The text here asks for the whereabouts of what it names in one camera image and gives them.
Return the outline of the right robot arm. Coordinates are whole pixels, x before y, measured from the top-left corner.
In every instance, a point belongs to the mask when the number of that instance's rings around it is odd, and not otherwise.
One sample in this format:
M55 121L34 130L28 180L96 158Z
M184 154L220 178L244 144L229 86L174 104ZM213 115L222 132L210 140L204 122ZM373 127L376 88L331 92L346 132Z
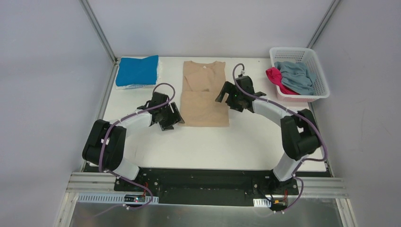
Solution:
M303 109L290 113L288 109L270 102L265 93L255 92L249 76L239 76L234 83L226 81L215 101L223 102L225 95L228 95L225 103L230 109L239 112L246 109L264 116L280 127L284 153L267 179L267 188L275 194L282 193L301 162L322 145L311 111Z

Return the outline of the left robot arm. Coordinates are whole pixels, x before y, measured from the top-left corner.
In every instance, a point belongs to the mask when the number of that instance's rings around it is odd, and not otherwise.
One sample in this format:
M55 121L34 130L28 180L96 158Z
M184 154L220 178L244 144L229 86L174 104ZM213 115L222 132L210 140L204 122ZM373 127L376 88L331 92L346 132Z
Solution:
M112 171L126 178L132 191L144 186L144 178L138 175L140 167L124 158L126 139L146 127L158 124L162 131L174 129L184 123L175 102L168 95L154 92L152 98L126 117L108 122L96 120L84 145L82 157L85 161L100 166L102 171Z

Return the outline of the beige t shirt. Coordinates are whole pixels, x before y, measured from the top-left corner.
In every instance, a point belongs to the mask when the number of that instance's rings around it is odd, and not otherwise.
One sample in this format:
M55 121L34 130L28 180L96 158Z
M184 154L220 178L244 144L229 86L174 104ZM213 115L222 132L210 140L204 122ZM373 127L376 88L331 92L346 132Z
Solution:
M180 114L184 127L228 127L228 107L215 99L226 82L225 62L183 63Z

